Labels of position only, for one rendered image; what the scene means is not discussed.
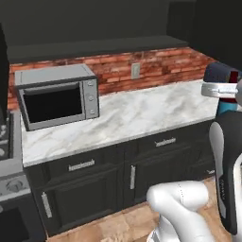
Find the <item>dark wide cabinet door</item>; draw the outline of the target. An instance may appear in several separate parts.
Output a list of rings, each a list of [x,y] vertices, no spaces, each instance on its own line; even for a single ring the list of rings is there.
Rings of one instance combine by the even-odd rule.
[[[47,234],[53,236],[120,211],[122,191],[121,168],[39,189],[37,201]],[[42,192],[47,194],[51,218],[46,216]]]

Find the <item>dark wide drawer front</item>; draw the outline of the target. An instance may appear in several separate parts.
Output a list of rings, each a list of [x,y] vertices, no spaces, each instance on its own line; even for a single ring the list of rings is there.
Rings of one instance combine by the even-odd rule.
[[[68,171],[69,165],[89,162],[95,160],[95,165],[81,168],[75,171]],[[87,171],[92,168],[99,168],[103,165],[112,165],[118,162],[118,155],[113,147],[101,148],[87,151],[84,153],[75,154],[72,156],[60,158],[58,160],[48,162],[46,165],[47,173],[50,179],[65,176],[67,174]]]

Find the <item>teal cylinder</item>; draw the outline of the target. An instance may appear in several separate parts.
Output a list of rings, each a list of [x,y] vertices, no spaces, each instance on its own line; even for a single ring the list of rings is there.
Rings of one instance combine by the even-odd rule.
[[[236,111],[237,103],[234,98],[220,98],[217,105],[216,114],[220,115],[226,111]]]

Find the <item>grey stove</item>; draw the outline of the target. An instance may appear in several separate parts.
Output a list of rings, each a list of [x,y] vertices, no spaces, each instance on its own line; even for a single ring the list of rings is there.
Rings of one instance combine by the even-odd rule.
[[[21,115],[0,126],[0,242],[45,242],[46,233],[22,163]]]

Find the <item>dark narrow cabinet door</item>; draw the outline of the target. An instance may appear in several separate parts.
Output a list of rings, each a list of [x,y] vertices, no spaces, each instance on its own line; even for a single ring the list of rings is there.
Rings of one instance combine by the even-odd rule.
[[[136,166],[135,187],[130,190],[130,166]],[[125,163],[124,207],[134,206],[146,200],[150,186],[165,182],[201,181],[214,174],[213,156],[184,147],[165,154],[148,155]]]

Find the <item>dark narrow drawer front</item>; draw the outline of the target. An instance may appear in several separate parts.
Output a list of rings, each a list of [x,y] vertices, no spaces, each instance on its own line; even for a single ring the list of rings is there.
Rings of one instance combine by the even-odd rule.
[[[176,138],[176,142],[162,147],[155,147],[154,141],[160,142],[163,139],[167,140],[170,138]],[[157,134],[152,134],[138,140],[138,150],[140,153],[151,152],[154,150],[165,150],[168,148],[180,147],[189,142],[190,137],[186,132],[182,130],[170,130],[166,132],[160,132]]]

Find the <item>dark upper cabinet run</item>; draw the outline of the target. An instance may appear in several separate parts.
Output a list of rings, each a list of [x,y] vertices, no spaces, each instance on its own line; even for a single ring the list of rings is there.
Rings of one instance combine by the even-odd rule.
[[[189,46],[242,70],[242,0],[0,0],[12,63]]]

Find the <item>grey microwave oven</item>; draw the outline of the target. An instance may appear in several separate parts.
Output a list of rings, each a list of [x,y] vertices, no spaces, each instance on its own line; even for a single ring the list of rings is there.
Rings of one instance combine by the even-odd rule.
[[[99,117],[98,78],[86,64],[15,72],[27,131]]]

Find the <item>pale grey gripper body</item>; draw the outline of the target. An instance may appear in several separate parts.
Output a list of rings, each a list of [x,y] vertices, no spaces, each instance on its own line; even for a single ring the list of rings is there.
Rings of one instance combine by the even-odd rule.
[[[235,97],[238,93],[236,83],[203,82],[201,94],[209,97]]]

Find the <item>grey wall outlet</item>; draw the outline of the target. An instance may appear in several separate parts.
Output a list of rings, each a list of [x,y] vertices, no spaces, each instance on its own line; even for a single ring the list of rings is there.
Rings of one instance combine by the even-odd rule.
[[[133,63],[131,65],[131,78],[137,79],[140,77],[140,63]]]

